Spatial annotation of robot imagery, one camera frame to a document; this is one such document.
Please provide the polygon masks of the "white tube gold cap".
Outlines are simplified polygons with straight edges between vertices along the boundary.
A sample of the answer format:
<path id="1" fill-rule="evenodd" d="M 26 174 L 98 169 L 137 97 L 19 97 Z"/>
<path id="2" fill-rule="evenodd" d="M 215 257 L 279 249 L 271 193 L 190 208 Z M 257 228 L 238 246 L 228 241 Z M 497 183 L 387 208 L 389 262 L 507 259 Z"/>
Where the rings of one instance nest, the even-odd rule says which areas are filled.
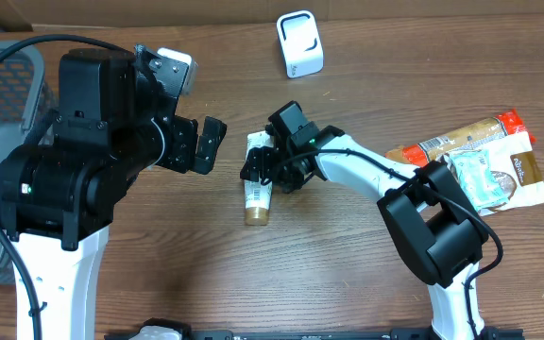
<path id="1" fill-rule="evenodd" d="M 273 137 L 264 130 L 250 133 L 246 137 L 246 157 L 256 147 L 274 145 Z M 268 223 L 272 185 L 262 186 L 259 179 L 256 181 L 244 180 L 245 188 L 245 223 L 248 226 L 265 226 Z"/>

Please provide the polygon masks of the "orange spaghetti package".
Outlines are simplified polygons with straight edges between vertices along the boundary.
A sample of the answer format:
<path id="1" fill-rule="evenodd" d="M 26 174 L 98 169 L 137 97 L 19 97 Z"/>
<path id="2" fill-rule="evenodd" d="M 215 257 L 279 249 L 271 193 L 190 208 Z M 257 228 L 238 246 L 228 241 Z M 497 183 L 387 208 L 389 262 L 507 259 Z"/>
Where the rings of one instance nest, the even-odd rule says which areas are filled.
<path id="1" fill-rule="evenodd" d="M 387 151 L 385 157 L 394 162 L 424 166 L 442 155 L 459 150 L 473 150 L 508 135 L 527 132 L 532 144 L 536 137 L 528 130 L 515 109 L 409 146 Z"/>

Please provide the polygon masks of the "teal snack packet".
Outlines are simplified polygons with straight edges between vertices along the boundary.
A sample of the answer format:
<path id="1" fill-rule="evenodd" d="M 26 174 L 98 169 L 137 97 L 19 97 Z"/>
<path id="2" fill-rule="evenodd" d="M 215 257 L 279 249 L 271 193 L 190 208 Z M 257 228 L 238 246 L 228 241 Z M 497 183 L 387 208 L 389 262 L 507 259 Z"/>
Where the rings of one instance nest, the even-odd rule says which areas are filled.
<path id="1" fill-rule="evenodd" d="M 487 150 L 450 153 L 448 158 L 460 187 L 477 212 L 508 202 L 507 194 L 491 173 Z"/>

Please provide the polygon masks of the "beige brown snack pouch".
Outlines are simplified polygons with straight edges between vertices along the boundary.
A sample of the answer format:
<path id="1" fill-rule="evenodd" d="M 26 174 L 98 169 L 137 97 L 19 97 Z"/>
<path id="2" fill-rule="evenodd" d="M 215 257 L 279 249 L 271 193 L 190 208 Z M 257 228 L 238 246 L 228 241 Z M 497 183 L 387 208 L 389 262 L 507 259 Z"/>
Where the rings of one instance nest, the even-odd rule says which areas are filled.
<path id="1" fill-rule="evenodd" d="M 480 149 L 489 152 L 491 173 L 507 194 L 508 202 L 494 208 L 482 209 L 477 212 L 479 215 L 490 215 L 544 203 L 544 179 L 527 132 L 508 135 L 473 150 Z M 457 176 L 448 155 L 464 151 L 471 150 L 451 151 L 442 156 L 442 160 L 447 163 L 456 180 Z"/>

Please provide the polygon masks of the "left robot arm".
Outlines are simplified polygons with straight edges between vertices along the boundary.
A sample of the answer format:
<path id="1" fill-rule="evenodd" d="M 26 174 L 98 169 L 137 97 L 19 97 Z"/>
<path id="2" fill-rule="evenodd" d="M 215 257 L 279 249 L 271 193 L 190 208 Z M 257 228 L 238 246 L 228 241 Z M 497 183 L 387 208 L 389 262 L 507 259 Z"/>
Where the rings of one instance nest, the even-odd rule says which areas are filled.
<path id="1" fill-rule="evenodd" d="M 17 300 L 18 338 L 93 338 L 115 205 L 148 167 L 213 170 L 226 125 L 176 114 L 196 69 L 188 54 L 143 45 L 61 58 L 52 142 L 19 145 L 0 163 L 0 224 L 27 271 L 16 285 L 37 295 Z"/>

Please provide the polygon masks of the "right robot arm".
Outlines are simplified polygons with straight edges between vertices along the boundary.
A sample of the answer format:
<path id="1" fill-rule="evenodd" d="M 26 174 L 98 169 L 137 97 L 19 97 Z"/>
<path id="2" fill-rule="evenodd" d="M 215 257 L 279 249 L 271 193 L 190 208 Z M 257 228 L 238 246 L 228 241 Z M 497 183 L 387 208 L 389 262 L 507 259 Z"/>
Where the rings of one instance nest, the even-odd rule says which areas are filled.
<path id="1" fill-rule="evenodd" d="M 479 312 L 476 280 L 501 262 L 502 243 L 444 163 L 391 161 L 338 127 L 318 127 L 296 101 L 271 114 L 264 132 L 272 144 L 247 152 L 242 180 L 292 193 L 318 177 L 371 199 L 400 258 L 428 287 L 431 337 L 494 338 Z"/>

